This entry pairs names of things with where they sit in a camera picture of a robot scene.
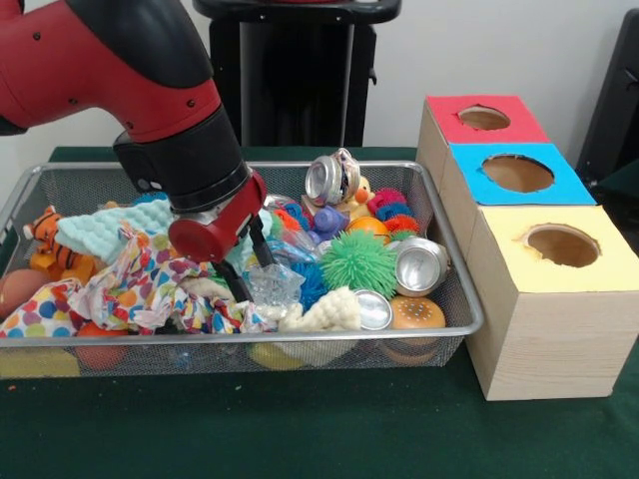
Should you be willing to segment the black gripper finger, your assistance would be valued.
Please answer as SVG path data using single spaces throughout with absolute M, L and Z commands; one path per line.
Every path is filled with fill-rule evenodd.
M 253 297 L 244 280 L 237 274 L 235 268 L 227 261 L 215 263 L 215 271 L 222 276 L 236 302 L 252 301 Z
M 253 242 L 253 251 L 260 266 L 274 264 L 275 259 L 263 235 L 263 222 L 259 215 L 254 216 L 250 221 L 250 237 Z

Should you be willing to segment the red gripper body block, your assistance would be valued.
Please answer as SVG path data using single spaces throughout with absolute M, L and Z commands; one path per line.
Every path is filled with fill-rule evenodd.
M 247 183 L 229 200 L 211 211 L 177 215 L 169 227 L 176 251 L 196 262 L 220 262 L 250 234 L 250 221 L 264 205 L 267 188 L 263 178 L 251 170 Z

